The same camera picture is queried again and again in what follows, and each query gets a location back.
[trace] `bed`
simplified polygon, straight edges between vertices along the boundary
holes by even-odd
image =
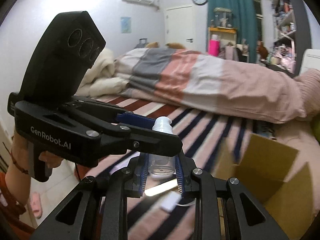
[[[305,162],[312,162],[316,215],[320,209],[320,173],[317,171],[320,146],[308,122],[293,120],[320,110],[317,104],[310,103],[320,102],[316,93],[320,91],[320,79],[315,73],[311,76],[316,79],[311,89],[314,94],[308,92],[312,79],[308,74],[293,80],[259,65],[166,48],[135,49],[114,62],[112,53],[104,50],[87,72],[77,94],[152,118],[168,116],[172,119],[173,132],[183,142],[185,155],[207,171],[214,169],[223,138],[238,162],[250,134],[258,132],[261,121],[264,125],[278,124],[274,126],[276,138],[300,150],[286,179]],[[109,155],[91,170],[79,167],[81,177],[109,176],[138,154],[128,151],[125,155]],[[146,188],[170,179],[172,177],[149,178]],[[159,207],[161,197],[128,199],[128,239],[192,237],[194,205],[176,206],[167,213]]]

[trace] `metal screw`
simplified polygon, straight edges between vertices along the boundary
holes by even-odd
[[[140,143],[139,142],[133,142],[133,147],[136,149],[140,146]]]
[[[230,183],[234,184],[234,185],[237,185],[237,184],[239,184],[239,179],[232,177],[232,178],[230,178]]]
[[[128,126],[124,126],[124,125],[120,125],[120,128],[122,130],[130,130],[130,128]]]
[[[94,176],[87,176],[83,180],[85,183],[91,183],[94,180]]]
[[[99,133],[97,131],[93,131],[93,130],[88,130],[85,133],[87,134],[87,136],[90,136],[90,137],[98,137],[99,136]]]
[[[200,168],[193,169],[193,173],[196,174],[196,175],[200,175],[200,174],[202,174],[202,172],[203,171]]]
[[[122,173],[124,173],[124,174],[128,174],[128,173],[131,172],[130,168],[128,168],[128,167],[122,168],[121,171],[122,171]]]

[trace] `clear plastic container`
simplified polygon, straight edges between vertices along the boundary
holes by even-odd
[[[226,8],[217,7],[214,10],[216,27],[229,28],[233,27],[232,11]]]
[[[166,116],[158,117],[152,129],[158,132],[173,134],[171,122]],[[174,164],[174,157],[150,154],[148,171],[154,175],[170,175],[175,172]]]

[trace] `pistol grip handle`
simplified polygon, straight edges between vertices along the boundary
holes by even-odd
[[[45,151],[42,147],[28,143],[29,150],[29,175],[39,182],[46,182],[52,174],[45,162],[39,160],[39,155]]]

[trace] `suitcase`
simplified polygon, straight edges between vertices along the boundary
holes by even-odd
[[[134,47],[135,49],[140,49],[140,48],[144,48],[145,46],[147,46],[148,43],[148,39],[139,39],[139,43]]]

